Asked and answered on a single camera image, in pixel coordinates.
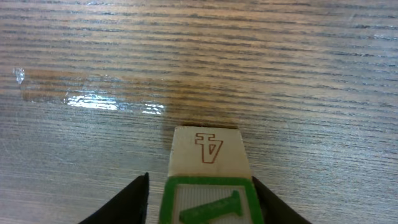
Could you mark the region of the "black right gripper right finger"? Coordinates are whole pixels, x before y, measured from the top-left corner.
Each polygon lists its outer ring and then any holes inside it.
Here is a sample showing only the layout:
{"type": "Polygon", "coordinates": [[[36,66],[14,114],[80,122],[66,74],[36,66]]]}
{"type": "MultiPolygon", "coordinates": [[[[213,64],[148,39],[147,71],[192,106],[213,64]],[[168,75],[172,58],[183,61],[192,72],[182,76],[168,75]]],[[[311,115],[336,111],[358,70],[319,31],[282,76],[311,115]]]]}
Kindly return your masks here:
{"type": "Polygon", "coordinates": [[[252,181],[259,199],[264,224],[311,224],[276,196],[259,179],[252,176],[252,181]]]}

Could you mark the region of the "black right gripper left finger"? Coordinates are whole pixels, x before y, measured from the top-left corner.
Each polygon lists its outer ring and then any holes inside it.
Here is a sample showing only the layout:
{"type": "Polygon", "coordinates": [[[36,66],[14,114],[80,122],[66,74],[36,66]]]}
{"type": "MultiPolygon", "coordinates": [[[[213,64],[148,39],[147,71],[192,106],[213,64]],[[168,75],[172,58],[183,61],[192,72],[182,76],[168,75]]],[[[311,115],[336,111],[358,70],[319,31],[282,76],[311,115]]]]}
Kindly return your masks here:
{"type": "Polygon", "coordinates": [[[138,176],[80,224],[144,224],[149,198],[149,174],[138,176]]]}

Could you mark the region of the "green Z block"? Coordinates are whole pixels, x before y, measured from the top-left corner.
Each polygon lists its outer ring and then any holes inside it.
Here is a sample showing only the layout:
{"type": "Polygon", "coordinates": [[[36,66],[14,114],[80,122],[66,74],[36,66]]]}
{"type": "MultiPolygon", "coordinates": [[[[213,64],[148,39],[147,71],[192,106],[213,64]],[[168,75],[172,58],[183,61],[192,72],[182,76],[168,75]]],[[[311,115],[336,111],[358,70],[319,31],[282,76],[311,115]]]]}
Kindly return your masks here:
{"type": "Polygon", "coordinates": [[[251,180],[239,177],[170,177],[159,223],[263,223],[251,180]]]}

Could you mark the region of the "white mushroom picture block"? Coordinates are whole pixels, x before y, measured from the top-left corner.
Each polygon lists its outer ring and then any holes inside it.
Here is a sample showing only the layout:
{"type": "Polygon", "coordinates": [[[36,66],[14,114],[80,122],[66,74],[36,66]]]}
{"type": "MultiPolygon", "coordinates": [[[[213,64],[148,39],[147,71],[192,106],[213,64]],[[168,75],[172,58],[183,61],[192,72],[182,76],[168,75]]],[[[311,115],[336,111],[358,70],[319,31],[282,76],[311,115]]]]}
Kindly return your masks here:
{"type": "Polygon", "coordinates": [[[168,176],[252,176],[238,129],[177,126],[168,176]]]}

